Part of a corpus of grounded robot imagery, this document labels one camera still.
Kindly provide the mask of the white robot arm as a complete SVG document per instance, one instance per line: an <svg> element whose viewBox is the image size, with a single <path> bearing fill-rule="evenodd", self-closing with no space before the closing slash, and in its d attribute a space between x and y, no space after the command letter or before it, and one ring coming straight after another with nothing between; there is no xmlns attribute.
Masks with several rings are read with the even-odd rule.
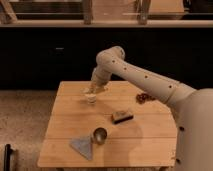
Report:
<svg viewBox="0 0 213 171"><path fill-rule="evenodd" d="M213 171L213 88L195 89L125 61L121 46L100 51L90 92L100 92L115 74L165 104L177 126L174 171Z"/></svg>

